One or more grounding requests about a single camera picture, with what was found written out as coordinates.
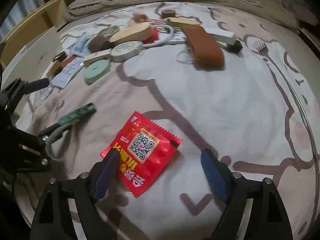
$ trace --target roll of brown tape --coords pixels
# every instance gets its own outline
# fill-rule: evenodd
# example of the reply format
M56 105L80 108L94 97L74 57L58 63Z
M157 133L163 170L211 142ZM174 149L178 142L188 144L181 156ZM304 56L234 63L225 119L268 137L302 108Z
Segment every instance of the roll of brown tape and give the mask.
M161 18L165 19L168 17L175 17L176 16L176 11L175 10L171 10L171 9L167 9L167 10L163 10L161 12Z

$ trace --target mint green round object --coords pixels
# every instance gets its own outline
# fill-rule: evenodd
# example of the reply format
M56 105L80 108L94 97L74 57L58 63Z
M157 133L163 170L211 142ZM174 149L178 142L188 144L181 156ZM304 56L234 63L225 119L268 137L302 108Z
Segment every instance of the mint green round object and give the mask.
M98 60L84 70L84 79L88 84L96 82L104 74L110 71L110 61L108 59Z

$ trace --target tape roll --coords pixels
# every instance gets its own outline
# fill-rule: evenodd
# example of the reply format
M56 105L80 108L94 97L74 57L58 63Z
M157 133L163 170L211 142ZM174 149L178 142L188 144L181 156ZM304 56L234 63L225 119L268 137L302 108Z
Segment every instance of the tape roll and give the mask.
M171 9L167 9L167 10L163 10L161 12L161 18L165 19L168 17L175 17L176 16L176 11L175 10L171 10Z
M92 84L109 71L110 61L108 59L102 59L92 63L84 70L84 79L88 84Z

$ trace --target qr code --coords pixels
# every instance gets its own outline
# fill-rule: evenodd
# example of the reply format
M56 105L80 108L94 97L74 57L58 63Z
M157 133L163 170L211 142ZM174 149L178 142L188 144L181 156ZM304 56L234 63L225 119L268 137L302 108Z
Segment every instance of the qr code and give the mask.
M148 156L158 145L159 140L143 128L136 134L128 146L128 151L141 163L144 163Z

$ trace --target curtain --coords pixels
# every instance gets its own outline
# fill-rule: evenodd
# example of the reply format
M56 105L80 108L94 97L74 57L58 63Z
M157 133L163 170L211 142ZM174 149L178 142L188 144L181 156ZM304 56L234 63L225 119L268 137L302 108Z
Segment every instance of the curtain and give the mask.
M0 27L0 40L2 40L24 17L43 5L44 0L19 0L11 9L9 15Z

